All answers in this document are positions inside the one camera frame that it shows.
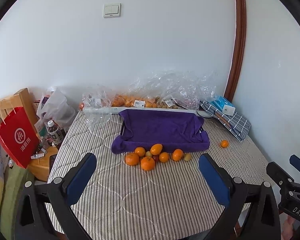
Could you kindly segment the person's right hand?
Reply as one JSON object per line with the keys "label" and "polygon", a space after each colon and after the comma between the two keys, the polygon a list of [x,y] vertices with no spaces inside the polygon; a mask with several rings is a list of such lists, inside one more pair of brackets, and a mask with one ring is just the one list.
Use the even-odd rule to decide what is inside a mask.
{"label": "person's right hand", "polygon": [[283,229],[281,232],[282,240],[290,240],[294,235],[294,222],[295,219],[291,216],[287,216],[287,219],[283,223]]}

